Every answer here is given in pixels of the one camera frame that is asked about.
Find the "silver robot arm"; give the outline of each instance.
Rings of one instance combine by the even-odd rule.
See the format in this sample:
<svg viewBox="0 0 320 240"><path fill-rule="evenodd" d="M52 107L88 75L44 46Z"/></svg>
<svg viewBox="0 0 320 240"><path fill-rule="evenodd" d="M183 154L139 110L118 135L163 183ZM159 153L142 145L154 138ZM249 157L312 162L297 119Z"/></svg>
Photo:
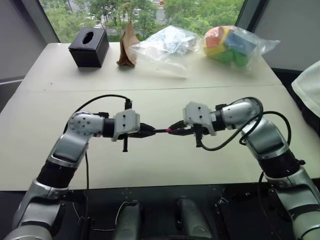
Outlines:
<svg viewBox="0 0 320 240"><path fill-rule="evenodd" d="M220 105L211 111L206 105L191 102L183 110L184 124L206 128L212 136L225 128L239 129L260 112L258 102L244 98L231 105ZM242 130L248 133L257 118ZM244 140L273 186L270 194L279 200L289 214L297 240L315 240L320 237L320 194L306 170L304 161L295 158L279 129L262 117Z"/></svg>
<svg viewBox="0 0 320 240"><path fill-rule="evenodd" d="M132 109L107 118L79 111L68 120L66 132L57 140L40 174L23 197L5 240L51 240L51 229L60 216L61 199L84 157L92 137L115 142L120 135L140 130L140 116Z"/></svg>

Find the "plastic bag with colorful items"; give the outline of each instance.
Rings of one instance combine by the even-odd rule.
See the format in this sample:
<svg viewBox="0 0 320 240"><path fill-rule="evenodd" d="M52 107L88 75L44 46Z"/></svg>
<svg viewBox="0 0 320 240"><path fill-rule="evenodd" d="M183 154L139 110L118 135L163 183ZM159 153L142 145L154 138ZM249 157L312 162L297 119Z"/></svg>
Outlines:
<svg viewBox="0 0 320 240"><path fill-rule="evenodd" d="M265 40L237 26L217 26L204 35L204 52L223 64L252 68L257 56L265 54L279 43Z"/></svg>

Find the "white table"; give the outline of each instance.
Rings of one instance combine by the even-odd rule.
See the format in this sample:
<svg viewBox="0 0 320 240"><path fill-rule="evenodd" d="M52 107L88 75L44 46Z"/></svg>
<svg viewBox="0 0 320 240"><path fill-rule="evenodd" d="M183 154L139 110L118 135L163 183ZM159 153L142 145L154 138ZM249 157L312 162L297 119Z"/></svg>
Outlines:
<svg viewBox="0 0 320 240"><path fill-rule="evenodd" d="M49 44L0 114L0 190L26 190L43 166L72 112L87 100L117 93L133 100L141 122L166 128L182 120L182 109L190 101L207 104L230 103L238 98L259 98L264 109L283 113L292 127L291 150L313 178L320 176L320 141L305 123L293 99L261 59L251 76L227 71L210 59L199 58L187 78L177 79L155 73L146 76L142 66L120 70L118 43L111 43L103 67L77 69L68 44ZM85 110L109 112L123 110L121 99L98 100ZM286 138L285 124L268 116ZM231 131L206 136L208 146L222 143ZM196 185L256 182L261 169L250 151L235 139L225 148L208 152L195 147L193 136L157 134L129 139L128 152L122 141L92 138L89 145L90 188L117 188L165 185ZM70 183L71 189L85 188L82 163Z"/></svg>

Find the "window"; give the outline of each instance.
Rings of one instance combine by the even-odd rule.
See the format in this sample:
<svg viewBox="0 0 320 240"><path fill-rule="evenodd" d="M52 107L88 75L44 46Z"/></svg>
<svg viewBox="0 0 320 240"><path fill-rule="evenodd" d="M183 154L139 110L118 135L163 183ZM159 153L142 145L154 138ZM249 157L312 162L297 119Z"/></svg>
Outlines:
<svg viewBox="0 0 320 240"><path fill-rule="evenodd" d="M62 43L71 43L81 27L105 28L118 42L128 22L120 11L134 4L132 22L139 40L174 25L203 35L212 27L234 25L244 0L39 0Z"/></svg>

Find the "clear plastic bag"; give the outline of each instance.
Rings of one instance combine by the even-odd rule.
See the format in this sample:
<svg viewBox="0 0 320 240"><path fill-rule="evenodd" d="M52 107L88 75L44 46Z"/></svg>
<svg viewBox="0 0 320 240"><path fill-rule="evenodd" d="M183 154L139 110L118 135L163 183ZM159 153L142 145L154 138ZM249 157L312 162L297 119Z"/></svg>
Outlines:
<svg viewBox="0 0 320 240"><path fill-rule="evenodd" d="M182 56L201 50L202 44L202 38L196 33L170 25L132 45L130 50L137 55L138 61L146 60L159 68L184 73L187 66Z"/></svg>
<svg viewBox="0 0 320 240"><path fill-rule="evenodd" d="M251 69L257 57L271 51L279 40L265 40L237 26L217 26L204 35L203 49L223 64Z"/></svg>

